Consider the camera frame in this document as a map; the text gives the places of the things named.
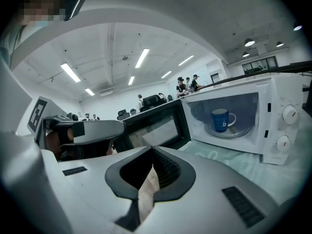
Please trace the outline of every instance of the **black microwave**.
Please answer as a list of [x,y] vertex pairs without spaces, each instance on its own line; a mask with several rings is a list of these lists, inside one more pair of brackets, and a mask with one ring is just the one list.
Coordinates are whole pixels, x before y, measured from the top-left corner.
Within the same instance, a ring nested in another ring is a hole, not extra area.
[[179,149],[191,140],[179,99],[133,115],[123,122],[127,130],[114,140],[118,153],[141,146]]

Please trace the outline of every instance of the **ceiling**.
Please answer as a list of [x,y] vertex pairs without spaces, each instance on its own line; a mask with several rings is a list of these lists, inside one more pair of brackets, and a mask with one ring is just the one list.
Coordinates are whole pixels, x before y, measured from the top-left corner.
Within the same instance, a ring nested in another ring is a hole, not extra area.
[[301,32],[293,31],[294,17],[281,0],[171,0],[199,18],[216,37],[228,63],[258,55],[256,45],[244,46],[246,38],[265,45],[268,52],[282,41],[289,46]]
[[[287,48],[301,32],[293,31],[294,18],[280,0],[170,0],[182,10],[196,16],[216,38],[228,63],[243,59],[242,53],[258,55],[257,44],[268,52],[276,50],[276,42]],[[244,46],[246,38],[256,44]],[[144,48],[150,52],[139,69],[136,62]],[[106,23],[83,27],[65,33],[44,44],[19,64],[33,82],[47,86],[77,100],[108,89],[129,89],[162,81],[168,71],[174,75],[185,58],[192,64],[204,55],[213,55],[199,44],[173,32],[146,25]],[[74,83],[60,65],[67,62],[81,79]]]
[[[150,51],[140,68],[135,65],[144,48]],[[190,55],[192,59],[178,66]],[[84,100],[90,88],[121,91],[162,82],[186,64],[212,55],[197,43],[175,33],[139,24],[109,23],[80,28],[44,44],[28,56],[14,72],[65,96]],[[68,63],[81,82],[75,83],[61,68]],[[131,87],[130,77],[135,76]]]

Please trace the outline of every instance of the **fluorescent light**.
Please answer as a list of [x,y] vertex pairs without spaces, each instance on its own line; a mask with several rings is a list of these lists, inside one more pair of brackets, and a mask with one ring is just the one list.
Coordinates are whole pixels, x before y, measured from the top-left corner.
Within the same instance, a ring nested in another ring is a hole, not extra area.
[[134,76],[131,76],[131,78],[130,78],[130,81],[129,81],[129,84],[128,84],[128,85],[131,85],[134,79],[135,79],[135,77],[134,77]]
[[94,95],[94,93],[91,91],[90,88],[86,88],[85,91],[86,91],[89,95],[91,95],[91,96]]
[[137,61],[137,64],[136,64],[136,68],[139,68],[144,60],[144,58],[146,57],[147,53],[149,52],[150,50],[149,49],[144,49],[140,58],[138,59]]
[[75,81],[75,82],[79,82],[80,79],[78,78],[78,76],[76,76],[76,74],[74,73],[74,71],[68,66],[67,63],[64,63],[61,65],[61,68],[64,69],[64,71]]
[[167,75],[169,75],[171,73],[171,71],[169,71],[168,73],[166,73],[163,77],[162,77],[162,79],[163,78],[165,78]]
[[76,8],[77,8],[79,2],[80,2],[80,0],[78,0],[78,2],[76,3],[76,5],[75,5],[75,7],[74,7],[74,10],[72,11],[72,15],[70,16],[70,18],[73,17],[73,14],[74,14],[74,12],[75,12],[75,10],[76,10]]
[[186,60],[184,60],[183,62],[181,62],[180,64],[179,64],[179,66],[181,66],[183,63],[185,63],[186,61],[188,61],[189,59],[191,59],[193,56],[190,56],[190,57],[188,57]]

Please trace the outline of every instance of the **microwave control knob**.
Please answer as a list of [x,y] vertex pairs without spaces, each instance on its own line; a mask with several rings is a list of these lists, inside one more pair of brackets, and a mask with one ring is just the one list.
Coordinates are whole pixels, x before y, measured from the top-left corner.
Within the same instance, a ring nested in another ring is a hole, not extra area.
[[278,138],[276,142],[277,149],[280,152],[286,151],[290,147],[290,145],[291,145],[291,142],[287,135],[282,135],[280,138]]
[[297,119],[298,119],[298,112],[297,112],[297,110],[293,106],[288,105],[287,107],[284,108],[283,120],[288,125],[294,124]]

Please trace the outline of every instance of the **vent slot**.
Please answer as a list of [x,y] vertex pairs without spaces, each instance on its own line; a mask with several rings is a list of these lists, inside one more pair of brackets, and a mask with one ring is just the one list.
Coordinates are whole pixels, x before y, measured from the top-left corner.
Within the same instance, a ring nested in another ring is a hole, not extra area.
[[77,167],[77,168],[65,170],[65,171],[63,171],[63,173],[64,173],[65,176],[69,176],[69,175],[81,173],[81,172],[84,172],[84,171],[87,171],[87,170],[88,170],[87,168],[85,168],[83,166],[80,166],[80,167]]
[[235,186],[222,189],[222,192],[234,207],[247,228],[264,219],[264,215]]

